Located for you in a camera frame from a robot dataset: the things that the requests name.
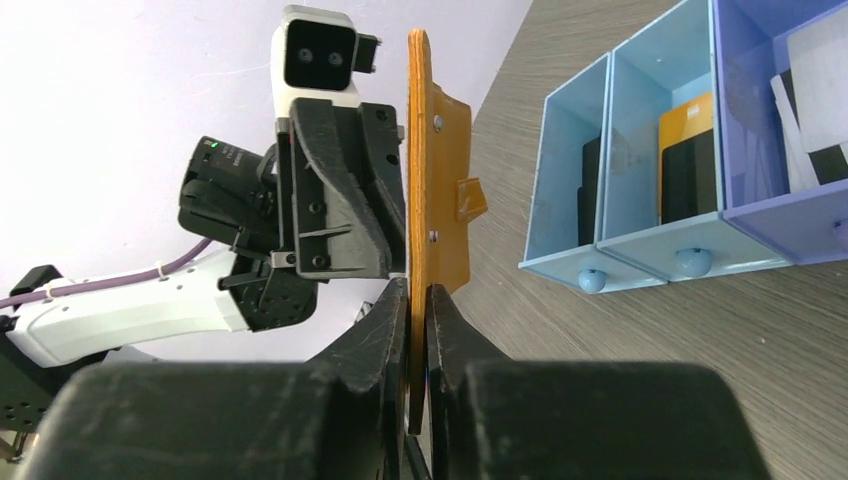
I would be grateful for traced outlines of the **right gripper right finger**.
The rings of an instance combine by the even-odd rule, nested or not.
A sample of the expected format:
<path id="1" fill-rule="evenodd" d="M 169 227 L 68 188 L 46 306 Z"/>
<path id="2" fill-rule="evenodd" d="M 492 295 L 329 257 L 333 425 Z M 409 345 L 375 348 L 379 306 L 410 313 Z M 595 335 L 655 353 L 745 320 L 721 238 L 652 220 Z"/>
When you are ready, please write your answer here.
<path id="1" fill-rule="evenodd" d="M 446 287 L 428 288 L 426 339 L 435 479 L 477 479 L 479 447 L 467 367 L 508 356 L 469 323 Z"/>

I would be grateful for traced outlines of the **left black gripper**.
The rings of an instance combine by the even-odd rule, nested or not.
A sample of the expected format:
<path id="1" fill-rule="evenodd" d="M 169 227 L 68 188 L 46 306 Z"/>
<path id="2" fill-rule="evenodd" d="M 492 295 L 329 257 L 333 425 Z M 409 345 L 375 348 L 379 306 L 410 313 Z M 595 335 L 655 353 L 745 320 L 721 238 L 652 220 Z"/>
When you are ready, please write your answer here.
<path id="1" fill-rule="evenodd" d="M 406 268 L 406 204 L 394 107 L 297 98 L 278 135 L 281 234 L 309 280 L 386 279 Z"/>

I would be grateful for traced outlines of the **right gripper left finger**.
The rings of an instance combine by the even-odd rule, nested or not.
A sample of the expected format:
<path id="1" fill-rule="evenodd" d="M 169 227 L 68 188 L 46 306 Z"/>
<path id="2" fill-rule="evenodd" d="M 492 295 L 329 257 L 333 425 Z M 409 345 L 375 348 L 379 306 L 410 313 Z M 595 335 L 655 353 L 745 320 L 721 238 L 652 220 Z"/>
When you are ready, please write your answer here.
<path id="1" fill-rule="evenodd" d="M 330 375 L 315 455 L 318 479 L 398 479 L 405 437 L 407 282 L 310 363 Z"/>

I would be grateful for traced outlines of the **orange leather card holder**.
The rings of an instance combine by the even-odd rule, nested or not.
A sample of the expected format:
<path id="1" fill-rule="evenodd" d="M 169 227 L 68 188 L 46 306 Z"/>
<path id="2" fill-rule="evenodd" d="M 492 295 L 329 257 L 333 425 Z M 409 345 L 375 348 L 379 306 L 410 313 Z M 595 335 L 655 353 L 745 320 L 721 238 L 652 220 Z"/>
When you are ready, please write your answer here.
<path id="1" fill-rule="evenodd" d="M 453 293 L 470 281 L 468 228 L 488 203 L 470 174 L 471 107 L 435 82 L 425 30 L 409 33 L 408 58 L 408 432 L 417 435 L 427 387 L 427 293 L 433 285 Z"/>

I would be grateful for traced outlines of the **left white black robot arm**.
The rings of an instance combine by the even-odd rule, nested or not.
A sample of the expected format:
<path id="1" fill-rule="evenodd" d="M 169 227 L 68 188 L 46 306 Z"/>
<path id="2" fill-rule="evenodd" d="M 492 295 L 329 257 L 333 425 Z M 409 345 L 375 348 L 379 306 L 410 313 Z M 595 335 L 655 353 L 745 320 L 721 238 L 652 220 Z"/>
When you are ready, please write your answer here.
<path id="1" fill-rule="evenodd" d="M 406 266 L 403 132 L 385 104 L 299 98 L 257 154 L 199 140 L 178 220 L 200 243 L 148 270 L 74 281 L 31 269 L 1 303 L 1 426 L 34 432 L 77 371 L 113 351 L 309 319 L 336 279 Z"/>

